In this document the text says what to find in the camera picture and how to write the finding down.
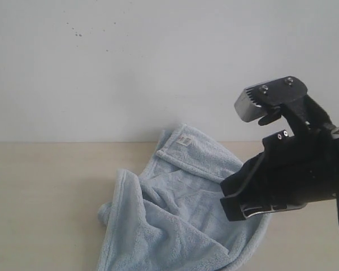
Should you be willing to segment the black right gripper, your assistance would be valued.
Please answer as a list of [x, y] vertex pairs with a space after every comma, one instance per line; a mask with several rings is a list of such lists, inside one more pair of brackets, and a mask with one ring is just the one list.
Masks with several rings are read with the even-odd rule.
[[301, 209], [339, 195], [339, 127], [307, 138], [264, 140], [264, 151], [221, 182], [229, 221]]

